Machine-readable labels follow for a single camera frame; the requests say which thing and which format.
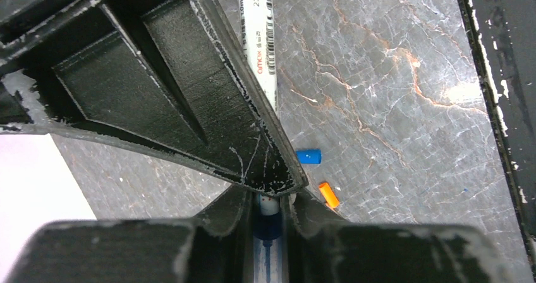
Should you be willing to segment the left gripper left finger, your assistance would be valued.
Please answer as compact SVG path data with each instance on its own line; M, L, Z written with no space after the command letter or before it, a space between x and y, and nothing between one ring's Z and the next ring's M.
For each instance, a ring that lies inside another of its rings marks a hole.
M51 222L6 280L243 282L251 207L251 193L232 186L190 218Z

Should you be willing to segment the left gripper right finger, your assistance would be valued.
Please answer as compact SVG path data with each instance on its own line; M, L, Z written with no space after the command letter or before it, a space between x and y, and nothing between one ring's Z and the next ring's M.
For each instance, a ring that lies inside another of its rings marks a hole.
M283 198L291 282L506 282L493 244L470 226L357 224L301 190Z

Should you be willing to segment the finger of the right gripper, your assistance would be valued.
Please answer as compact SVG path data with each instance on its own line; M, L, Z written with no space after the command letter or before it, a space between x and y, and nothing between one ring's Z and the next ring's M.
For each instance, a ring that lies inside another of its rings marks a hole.
M1 133L103 143L268 196L308 184L217 0L1 0Z

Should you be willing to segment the orange pen cap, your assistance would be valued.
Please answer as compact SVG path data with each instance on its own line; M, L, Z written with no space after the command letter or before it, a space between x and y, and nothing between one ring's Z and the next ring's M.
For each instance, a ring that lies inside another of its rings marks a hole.
M340 201L337 198L335 192L333 192L329 183L323 182L319 184L319 191L320 191L320 194L323 196L324 200L326 201L326 205L329 208L335 209L339 206Z

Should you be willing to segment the blue pen cap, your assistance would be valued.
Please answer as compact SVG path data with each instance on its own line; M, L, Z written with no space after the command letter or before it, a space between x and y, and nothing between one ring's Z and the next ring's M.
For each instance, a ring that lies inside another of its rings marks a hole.
M296 156L301 164L319 165L322 162L320 149L297 150Z

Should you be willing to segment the clear barrel blue marker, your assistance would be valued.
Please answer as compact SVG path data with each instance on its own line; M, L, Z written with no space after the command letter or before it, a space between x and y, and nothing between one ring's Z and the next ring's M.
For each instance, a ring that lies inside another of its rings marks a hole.
M272 0L239 0L241 44L271 107L277 110ZM254 281L282 282L280 200L257 195L253 225Z

